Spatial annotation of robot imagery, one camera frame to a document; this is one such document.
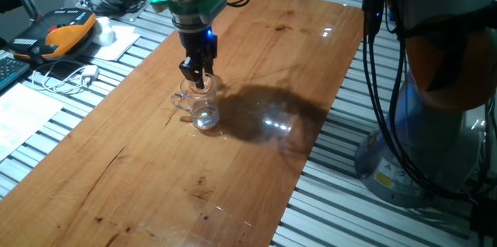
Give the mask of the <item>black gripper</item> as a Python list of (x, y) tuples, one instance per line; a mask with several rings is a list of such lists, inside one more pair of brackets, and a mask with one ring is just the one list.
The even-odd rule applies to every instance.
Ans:
[[(212, 27), (196, 32), (179, 31), (179, 39), (186, 50), (186, 59), (179, 64), (180, 71), (188, 81), (196, 81), (198, 89), (207, 89), (210, 85), (208, 75), (214, 73), (217, 57), (217, 36)], [(194, 60), (199, 61), (198, 69)]]

